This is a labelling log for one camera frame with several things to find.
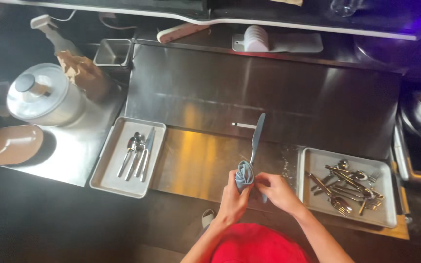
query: red shirt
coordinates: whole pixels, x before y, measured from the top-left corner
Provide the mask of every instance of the red shirt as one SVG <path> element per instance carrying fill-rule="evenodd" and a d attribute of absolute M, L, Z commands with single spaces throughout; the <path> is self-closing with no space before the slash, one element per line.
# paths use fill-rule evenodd
<path fill-rule="evenodd" d="M 211 263 L 309 263 L 308 255 L 282 233 L 254 223 L 232 225 Z"/>

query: metal tray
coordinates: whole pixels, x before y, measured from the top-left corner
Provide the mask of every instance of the metal tray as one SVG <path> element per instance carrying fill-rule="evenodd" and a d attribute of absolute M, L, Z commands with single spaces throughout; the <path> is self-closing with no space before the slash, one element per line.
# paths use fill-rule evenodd
<path fill-rule="evenodd" d="M 305 148 L 299 158 L 299 171 L 297 178 L 297 196 L 307 206 L 308 209 L 318 212 L 324 212 L 334 216 L 345 218 L 337 212 L 330 204 L 326 194 L 314 196 L 310 188 L 315 185 L 306 175 L 305 171 L 312 173 L 319 179 L 328 175 L 325 165 L 336 165 L 340 159 L 347 159 L 349 170 L 361 170 L 367 175 L 375 171 L 380 171 L 381 176 L 378 178 L 374 189 L 384 195 L 383 205 L 378 207 L 376 211 L 366 209 L 363 216 L 358 215 L 360 206 L 357 202 L 346 198 L 347 202 L 352 206 L 351 216 L 349 219 L 360 221 L 363 223 L 379 225 L 388 228 L 394 228 L 397 225 L 397 212 L 394 202 L 394 189 L 392 186 L 391 170 L 389 166 L 383 162 L 369 160 L 336 152 L 328 152 L 314 148 Z M 366 187 L 370 187 L 368 182 L 361 182 Z"/>
<path fill-rule="evenodd" d="M 116 175 L 127 153 L 126 145 L 130 137 L 137 131 L 147 137 L 152 127 L 155 127 L 155 138 L 147 165 L 145 181 L 140 182 L 139 177 L 134 176 L 131 176 L 129 181 L 125 181 L 126 173 L 121 175 L 121 177 L 117 177 Z M 158 122 L 126 117 L 116 119 L 105 146 L 100 153 L 100 159 L 94 174 L 90 179 L 90 187 L 129 197 L 143 198 L 149 189 L 166 129 L 165 124 Z M 132 158 L 129 160 L 127 168 L 131 165 L 131 162 Z"/>

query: steel pot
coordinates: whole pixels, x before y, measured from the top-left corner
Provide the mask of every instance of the steel pot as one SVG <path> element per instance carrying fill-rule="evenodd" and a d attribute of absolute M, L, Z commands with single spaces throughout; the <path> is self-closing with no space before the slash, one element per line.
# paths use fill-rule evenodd
<path fill-rule="evenodd" d="M 63 69 L 52 63 L 35 65 L 9 87 L 7 104 L 12 116 L 37 125 L 59 126 L 76 120 L 86 97 Z"/>

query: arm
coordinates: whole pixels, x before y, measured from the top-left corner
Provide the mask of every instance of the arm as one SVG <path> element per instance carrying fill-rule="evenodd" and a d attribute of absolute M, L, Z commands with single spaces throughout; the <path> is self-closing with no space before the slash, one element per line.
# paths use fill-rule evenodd
<path fill-rule="evenodd" d="M 210 223 L 209 228 L 202 234 L 181 263 L 209 262 L 215 248 L 224 236 L 225 230 L 236 223 L 245 212 L 249 192 L 253 186 L 245 188 L 240 195 L 235 183 L 236 172 L 237 170 L 231 171 L 228 175 L 228 183 L 224 188 L 217 217 Z"/>
<path fill-rule="evenodd" d="M 270 186 L 266 186 L 257 182 L 256 187 L 274 205 L 288 212 L 297 220 L 320 263 L 354 263 L 334 237 L 293 193 L 282 176 L 260 173 L 256 176 L 256 180 L 264 180 L 270 183 Z"/>

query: kitchen station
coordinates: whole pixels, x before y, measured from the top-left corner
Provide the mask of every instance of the kitchen station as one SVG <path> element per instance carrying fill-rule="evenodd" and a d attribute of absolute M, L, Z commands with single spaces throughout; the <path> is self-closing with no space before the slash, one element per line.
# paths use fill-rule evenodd
<path fill-rule="evenodd" d="M 0 0 L 0 262 L 179 262 L 235 169 L 421 259 L 421 5 L 229 2 Z"/>

